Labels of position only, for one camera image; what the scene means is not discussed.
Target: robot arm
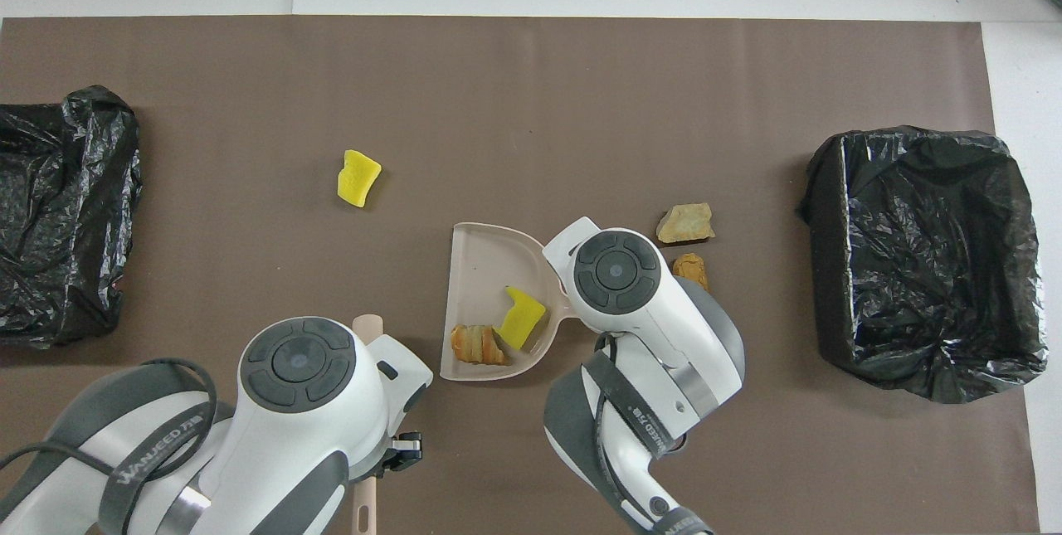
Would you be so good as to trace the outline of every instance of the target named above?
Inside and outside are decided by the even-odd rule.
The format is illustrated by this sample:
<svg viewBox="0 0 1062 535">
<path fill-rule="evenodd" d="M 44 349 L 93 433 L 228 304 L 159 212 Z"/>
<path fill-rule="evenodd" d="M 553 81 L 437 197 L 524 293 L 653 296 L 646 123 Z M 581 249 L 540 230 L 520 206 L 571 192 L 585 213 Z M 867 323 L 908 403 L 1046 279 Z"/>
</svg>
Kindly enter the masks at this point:
<svg viewBox="0 0 1062 535">
<path fill-rule="evenodd" d="M 256 335 L 239 374 L 235 414 L 218 404 L 208 433 L 208 380 L 144 365 L 91 384 L 47 442 L 96 468 L 40 452 L 0 500 L 0 535 L 320 534 L 348 482 L 419 459 L 419 434 L 395 432 L 431 373 L 388 335 L 370 347 L 296 316 Z"/>
<path fill-rule="evenodd" d="M 712 533 L 649 464 L 740 389 L 744 352 L 733 323 L 700 287 L 662 271 L 656 247 L 630 229 L 580 219 L 543 254 L 572 309 L 604 334 L 590 360 L 550 389 L 554 451 L 636 533 Z"/>
</svg>

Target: bread piece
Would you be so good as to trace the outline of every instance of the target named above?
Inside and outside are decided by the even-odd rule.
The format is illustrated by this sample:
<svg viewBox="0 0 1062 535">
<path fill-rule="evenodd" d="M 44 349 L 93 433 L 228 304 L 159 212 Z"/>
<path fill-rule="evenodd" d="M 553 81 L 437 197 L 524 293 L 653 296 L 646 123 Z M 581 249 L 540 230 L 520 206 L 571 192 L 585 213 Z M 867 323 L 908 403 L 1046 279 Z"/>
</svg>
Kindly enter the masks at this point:
<svg viewBox="0 0 1062 535">
<path fill-rule="evenodd" d="M 698 282 L 702 289 L 708 290 L 708 275 L 704 271 L 704 260 L 697 254 L 686 254 L 675 259 L 671 274 Z"/>
<path fill-rule="evenodd" d="M 508 365 L 509 359 L 494 341 L 491 326 L 458 324 L 450 330 L 450 348 L 458 361 L 482 362 L 486 365 Z"/>
</svg>

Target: yellow object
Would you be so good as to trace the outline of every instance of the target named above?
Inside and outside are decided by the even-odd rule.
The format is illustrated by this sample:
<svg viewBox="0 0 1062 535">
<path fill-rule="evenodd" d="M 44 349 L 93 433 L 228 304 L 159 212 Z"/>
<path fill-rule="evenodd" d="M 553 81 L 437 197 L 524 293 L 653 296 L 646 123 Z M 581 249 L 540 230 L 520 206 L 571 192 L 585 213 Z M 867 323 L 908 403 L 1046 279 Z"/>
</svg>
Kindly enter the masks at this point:
<svg viewBox="0 0 1062 535">
<path fill-rule="evenodd" d="M 546 314 L 546 308 L 541 301 L 534 300 L 531 294 L 516 287 L 506 287 L 506 293 L 513 299 L 513 307 L 506 314 L 501 327 L 496 330 L 501 340 L 518 350 L 527 342 L 528 335 L 531 335 L 535 324 Z"/>
<path fill-rule="evenodd" d="M 708 274 L 704 271 L 704 260 L 697 254 L 686 254 L 675 259 L 671 274 L 698 282 L 705 292 L 712 292 L 708 290 Z"/>
<path fill-rule="evenodd" d="M 364 207 L 369 188 L 373 186 L 376 176 L 380 176 L 381 170 L 381 166 L 373 158 L 355 150 L 346 150 L 343 153 L 343 169 L 339 173 L 338 194 L 352 206 Z"/>
</svg>

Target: black garbage bag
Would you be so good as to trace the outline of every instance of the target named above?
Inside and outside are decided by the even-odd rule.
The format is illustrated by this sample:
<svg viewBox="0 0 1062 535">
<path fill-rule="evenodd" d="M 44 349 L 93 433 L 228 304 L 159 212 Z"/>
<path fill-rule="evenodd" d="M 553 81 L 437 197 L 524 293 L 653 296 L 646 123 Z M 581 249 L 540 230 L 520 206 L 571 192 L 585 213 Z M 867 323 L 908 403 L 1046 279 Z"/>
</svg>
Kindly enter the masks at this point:
<svg viewBox="0 0 1062 535">
<path fill-rule="evenodd" d="M 1043 373 L 1029 192 L 1000 139 L 919 127 L 827 139 L 808 165 L 819 350 L 883 389 L 958 403 Z"/>
<path fill-rule="evenodd" d="M 62 104 L 0 105 L 0 343 L 48 348 L 117 326 L 137 134 L 99 85 Z"/>
</svg>

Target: black strap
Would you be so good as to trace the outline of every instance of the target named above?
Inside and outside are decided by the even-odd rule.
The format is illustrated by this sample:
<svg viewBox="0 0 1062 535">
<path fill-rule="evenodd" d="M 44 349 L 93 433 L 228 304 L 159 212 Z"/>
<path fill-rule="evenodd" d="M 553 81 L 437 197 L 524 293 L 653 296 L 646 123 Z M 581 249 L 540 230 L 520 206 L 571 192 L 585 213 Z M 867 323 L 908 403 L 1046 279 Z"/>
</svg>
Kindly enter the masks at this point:
<svg viewBox="0 0 1062 535">
<path fill-rule="evenodd" d="M 100 529 L 107 535 L 125 535 L 133 508 L 148 479 L 183 445 L 210 425 L 211 403 L 202 402 L 162 424 L 125 456 L 107 479 L 100 500 Z"/>
<path fill-rule="evenodd" d="M 704 521 L 686 506 L 671 508 L 656 521 L 656 524 L 653 524 L 652 532 L 657 535 L 693 535 L 695 533 L 715 535 L 712 528 L 704 524 Z"/>
<path fill-rule="evenodd" d="M 607 347 L 607 352 L 602 351 L 601 355 L 606 355 L 610 362 L 616 361 L 616 353 L 618 350 L 613 346 L 616 342 L 614 335 L 609 332 L 603 332 L 599 335 L 597 343 L 594 345 L 595 352 Z M 579 369 L 580 381 L 582 380 L 582 366 Z M 620 502 L 622 500 L 629 500 L 631 496 L 621 483 L 616 480 L 616 473 L 612 468 L 612 464 L 609 463 L 609 454 L 604 451 L 604 437 L 601 435 L 601 428 L 603 426 L 602 418 L 604 417 L 604 404 L 607 399 L 604 396 L 604 392 L 598 393 L 598 403 L 597 409 L 594 412 L 594 444 L 595 450 L 597 452 L 597 464 L 598 464 L 598 474 L 604 478 L 605 483 L 610 487 L 609 494 L 611 494 L 611 499 L 615 500 L 616 512 L 620 512 Z"/>
<path fill-rule="evenodd" d="M 612 360 L 603 353 L 592 355 L 583 367 L 653 459 L 660 459 L 671 450 L 674 437 Z"/>
</svg>

